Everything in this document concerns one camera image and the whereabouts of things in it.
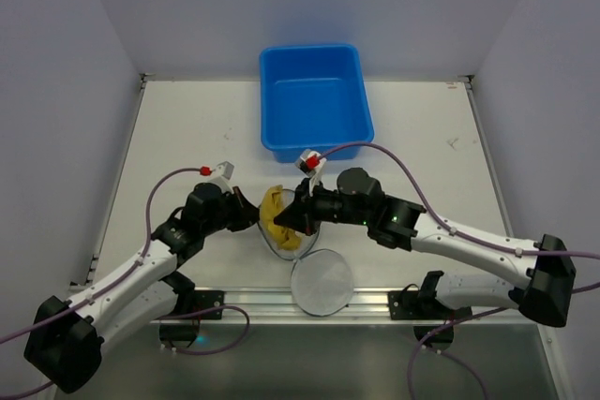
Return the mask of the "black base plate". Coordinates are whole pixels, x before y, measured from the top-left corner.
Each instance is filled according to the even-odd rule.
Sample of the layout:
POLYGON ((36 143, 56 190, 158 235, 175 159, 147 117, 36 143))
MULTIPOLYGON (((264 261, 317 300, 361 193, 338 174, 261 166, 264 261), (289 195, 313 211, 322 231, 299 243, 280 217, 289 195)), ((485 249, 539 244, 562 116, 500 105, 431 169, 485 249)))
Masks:
MULTIPOLYGON (((217 289, 195 290, 191 296, 188 312, 197 312, 210 308, 217 308, 224 304, 225 292, 217 289)), ((222 311, 216 310, 204 313, 197 320, 221 320, 222 311)))
POLYGON ((415 284, 387 292, 387 307, 391 320, 453 320, 470 316, 470 307, 453 309, 444 306, 436 297, 435 288, 426 283, 415 284))

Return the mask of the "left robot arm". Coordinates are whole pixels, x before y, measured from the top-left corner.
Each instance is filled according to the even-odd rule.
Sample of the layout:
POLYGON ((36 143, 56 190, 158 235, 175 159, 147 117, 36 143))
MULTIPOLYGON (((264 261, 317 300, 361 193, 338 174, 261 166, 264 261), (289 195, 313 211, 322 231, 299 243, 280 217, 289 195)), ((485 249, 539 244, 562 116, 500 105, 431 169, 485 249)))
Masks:
POLYGON ((194 283, 179 268, 221 230, 246 230, 259 210, 238 187, 201 183, 184 206, 147 236, 129 260, 67 300, 38 308, 24 357, 63 393, 74 393, 97 372, 119 341, 155 319, 212 317, 222 301, 200 304, 194 283))

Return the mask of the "white mesh laundry bag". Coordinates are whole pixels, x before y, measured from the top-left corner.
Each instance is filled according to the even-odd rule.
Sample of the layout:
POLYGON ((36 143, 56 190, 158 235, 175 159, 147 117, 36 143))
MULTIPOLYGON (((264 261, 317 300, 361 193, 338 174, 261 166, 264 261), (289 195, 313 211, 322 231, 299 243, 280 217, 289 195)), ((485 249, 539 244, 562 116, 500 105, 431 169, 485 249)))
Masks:
POLYGON ((293 198, 290 189, 269 187, 259 207, 259 231, 271 253, 292 265, 291 293, 297 306, 313 317, 332 316, 353 297, 353 272, 338 252, 318 247, 318 232, 306 235, 275 224, 276 215, 293 198))

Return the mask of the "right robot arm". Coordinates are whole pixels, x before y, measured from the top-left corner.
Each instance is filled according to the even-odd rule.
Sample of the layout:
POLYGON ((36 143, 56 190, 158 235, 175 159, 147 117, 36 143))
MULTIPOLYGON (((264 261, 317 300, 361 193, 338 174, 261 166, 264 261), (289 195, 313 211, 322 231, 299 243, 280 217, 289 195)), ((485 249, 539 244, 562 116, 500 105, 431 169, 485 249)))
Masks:
POLYGON ((367 236, 384 247, 478 269, 474 276, 429 273, 419 289, 429 307, 454 311, 489 306, 516 309, 549 327, 562 328, 567 322, 577 271, 560 238, 546 234, 532 241, 464 227, 419 203, 385 193, 361 168, 343 171, 334 190, 304 179, 274 221, 306 235, 323 222, 364 226, 367 236))

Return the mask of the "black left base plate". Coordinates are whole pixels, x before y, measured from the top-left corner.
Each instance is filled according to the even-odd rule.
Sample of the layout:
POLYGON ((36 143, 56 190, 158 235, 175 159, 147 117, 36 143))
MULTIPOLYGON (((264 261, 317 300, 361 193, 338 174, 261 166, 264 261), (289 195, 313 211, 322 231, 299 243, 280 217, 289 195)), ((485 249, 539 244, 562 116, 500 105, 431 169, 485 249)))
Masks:
MULTIPOLYGON (((195 290, 191 296, 188 312, 197 312, 210 308, 217 308, 224 304, 225 292, 217 289, 195 290)), ((216 310, 204 313, 197 320, 221 320, 222 311, 216 310)))

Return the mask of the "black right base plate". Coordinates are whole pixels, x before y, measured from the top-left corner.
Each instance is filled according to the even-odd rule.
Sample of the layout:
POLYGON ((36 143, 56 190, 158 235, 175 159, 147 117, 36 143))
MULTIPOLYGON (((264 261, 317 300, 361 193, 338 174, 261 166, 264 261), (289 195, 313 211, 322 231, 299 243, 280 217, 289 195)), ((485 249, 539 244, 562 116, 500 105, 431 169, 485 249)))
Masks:
POLYGON ((453 320, 470 316, 470 307, 453 309, 444 306, 436 297, 435 288, 426 283, 415 284, 387 292, 387 307, 391 320, 453 320))

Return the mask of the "blue plastic bin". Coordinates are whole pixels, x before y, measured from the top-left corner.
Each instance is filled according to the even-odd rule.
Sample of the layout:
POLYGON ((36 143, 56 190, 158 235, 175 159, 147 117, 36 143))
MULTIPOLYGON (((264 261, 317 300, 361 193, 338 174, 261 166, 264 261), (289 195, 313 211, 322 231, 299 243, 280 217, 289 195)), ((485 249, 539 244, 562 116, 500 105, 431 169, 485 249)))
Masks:
POLYGON ((343 43, 279 46, 259 56, 261 142, 279 163, 306 149, 372 141, 358 50, 343 43))

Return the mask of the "aluminium mounting rail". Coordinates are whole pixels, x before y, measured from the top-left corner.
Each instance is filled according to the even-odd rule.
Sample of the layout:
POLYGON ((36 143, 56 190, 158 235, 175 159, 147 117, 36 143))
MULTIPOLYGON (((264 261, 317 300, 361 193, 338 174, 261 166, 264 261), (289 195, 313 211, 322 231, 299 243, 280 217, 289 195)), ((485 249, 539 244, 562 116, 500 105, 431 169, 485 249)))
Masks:
POLYGON ((250 318, 252 325, 438 325, 450 320, 391 320, 387 307, 390 288, 359 288, 354 291, 347 307, 328 317, 313 317, 302 311, 294 302, 289 289, 231 289, 225 292, 221 320, 165 319, 168 325, 244 325, 250 318))

